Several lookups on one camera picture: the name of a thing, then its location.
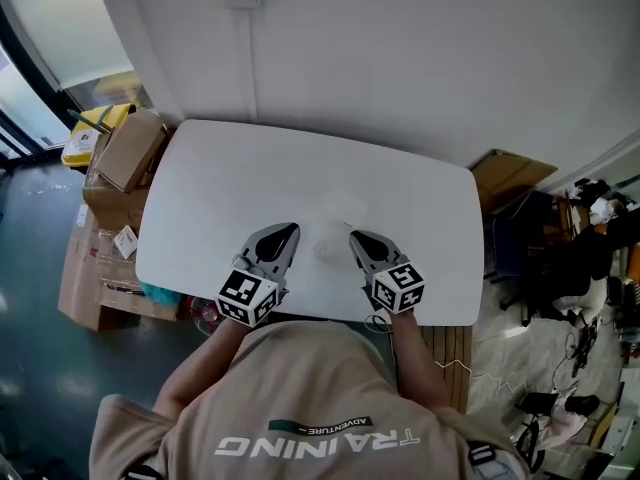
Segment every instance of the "white cloth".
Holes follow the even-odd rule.
[[[566,443],[575,436],[587,422],[586,416],[568,412],[563,405],[556,405],[551,410],[551,417],[538,418],[540,433],[536,450],[548,450]]]
[[[582,313],[587,324],[600,314],[607,300],[607,278],[595,281],[591,279],[589,290],[584,295],[567,295],[554,300],[554,308],[566,315],[568,311]]]

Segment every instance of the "person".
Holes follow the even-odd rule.
[[[413,313],[391,325],[399,393],[377,350],[344,324],[223,321],[152,411],[102,401],[90,477],[526,478],[499,421],[450,407]]]
[[[604,309],[613,252],[606,235],[585,229],[571,243],[568,258],[543,277],[540,293],[550,306],[541,305],[543,318],[567,320],[577,329],[591,323]]]

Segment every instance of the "wooden board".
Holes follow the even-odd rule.
[[[456,328],[447,327],[445,329],[445,357],[442,366],[448,365],[455,359],[456,355]],[[452,403],[453,399],[453,365],[444,369],[444,382],[447,385],[447,391],[449,391],[449,403]]]
[[[458,359],[471,365],[472,332],[467,327],[422,327],[422,337],[433,355],[433,359],[446,365]],[[442,371],[449,391],[451,406],[465,413],[469,399],[470,373],[460,364],[454,363]]]

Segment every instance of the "hand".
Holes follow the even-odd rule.
[[[391,325],[396,328],[403,327],[417,327],[418,323],[416,322],[416,317],[413,314],[412,310],[403,311],[402,313],[391,313],[389,311],[389,316],[391,317]]]

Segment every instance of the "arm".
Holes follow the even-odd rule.
[[[411,311],[391,314],[400,393],[433,411],[449,406],[442,370],[434,362]]]
[[[165,381],[153,412],[176,421],[185,407],[224,376],[250,330],[233,320],[222,322]]]

